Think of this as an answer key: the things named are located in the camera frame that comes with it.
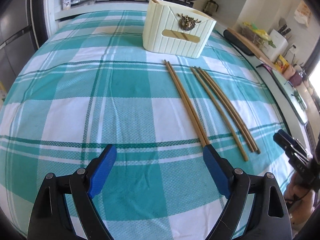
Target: white plastic holder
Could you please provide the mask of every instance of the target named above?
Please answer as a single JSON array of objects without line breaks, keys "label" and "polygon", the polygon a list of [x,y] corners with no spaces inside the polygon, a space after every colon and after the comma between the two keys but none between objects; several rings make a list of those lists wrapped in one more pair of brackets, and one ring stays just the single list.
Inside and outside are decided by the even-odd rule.
[{"label": "white plastic holder", "polygon": [[[180,4],[158,0],[149,1],[143,28],[143,47],[151,52],[198,58],[217,21],[196,9]],[[194,20],[194,28],[181,28],[193,25],[186,17]]]}]

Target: hand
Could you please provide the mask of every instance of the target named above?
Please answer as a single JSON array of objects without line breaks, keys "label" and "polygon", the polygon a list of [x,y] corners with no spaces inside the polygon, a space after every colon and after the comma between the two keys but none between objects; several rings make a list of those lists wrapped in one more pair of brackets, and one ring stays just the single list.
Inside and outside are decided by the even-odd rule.
[{"label": "hand", "polygon": [[291,177],[290,183],[284,192],[284,198],[286,200],[293,199],[293,195],[297,195],[299,198],[304,196],[300,204],[291,212],[290,221],[292,225],[299,225],[309,219],[314,210],[313,203],[315,201],[315,192],[313,190],[295,185],[294,181],[296,176],[297,173]]}]

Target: metal screw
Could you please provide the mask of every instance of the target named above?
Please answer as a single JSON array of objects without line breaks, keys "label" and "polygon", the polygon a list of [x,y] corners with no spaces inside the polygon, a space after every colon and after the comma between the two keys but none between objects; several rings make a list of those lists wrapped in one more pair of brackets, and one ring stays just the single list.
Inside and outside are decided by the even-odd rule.
[{"label": "metal screw", "polygon": [[50,172],[45,176],[46,179],[52,179],[53,178],[53,173]]},{"label": "metal screw", "polygon": [[235,173],[240,175],[243,173],[243,170],[241,170],[240,168],[235,168]]},{"label": "metal screw", "polygon": [[267,172],[267,177],[273,179],[275,176],[271,172]]},{"label": "metal screw", "polygon": [[78,173],[79,175],[84,174],[84,173],[85,173],[85,168],[79,168],[79,169],[77,169],[77,173]]}]

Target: teal plaid tablecloth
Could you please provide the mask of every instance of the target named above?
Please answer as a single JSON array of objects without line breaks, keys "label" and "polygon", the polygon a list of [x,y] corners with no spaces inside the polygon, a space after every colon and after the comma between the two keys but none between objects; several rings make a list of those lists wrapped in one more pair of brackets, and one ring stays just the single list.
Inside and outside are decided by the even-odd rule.
[{"label": "teal plaid tablecloth", "polygon": [[[163,60],[169,60],[210,142],[234,167],[271,171],[282,189],[291,172],[272,136],[284,128],[252,66],[213,32],[198,59],[143,49],[145,12],[81,15],[53,35],[17,77],[0,112],[0,205],[26,234],[48,172],[73,173],[115,144],[118,156],[95,206],[115,239],[204,239],[226,202]],[[200,66],[239,111],[261,154],[244,162],[189,66]],[[72,199],[68,206],[83,236]],[[248,215],[249,205],[244,217]],[[244,228],[242,219],[236,235]]]}]

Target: box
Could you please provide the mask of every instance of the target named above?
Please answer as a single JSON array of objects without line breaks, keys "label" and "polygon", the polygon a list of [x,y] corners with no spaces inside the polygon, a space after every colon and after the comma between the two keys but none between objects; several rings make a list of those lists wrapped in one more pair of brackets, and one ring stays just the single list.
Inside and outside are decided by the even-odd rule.
[{"label": "box", "polygon": [[273,44],[276,46],[273,48],[272,46],[265,44],[265,46],[261,49],[264,54],[272,61],[275,62],[280,54],[283,54],[285,49],[288,47],[289,43],[286,38],[283,37],[276,30],[272,30],[270,33],[271,40]]},{"label": "box", "polygon": [[149,1],[143,47],[151,52],[198,58],[216,21],[180,4]]},{"label": "box", "polygon": [[277,68],[277,70],[279,71],[279,73],[283,74],[286,69],[289,67],[289,63],[285,60],[284,57],[282,57],[282,55],[279,55],[276,62],[275,62],[275,67]]}]

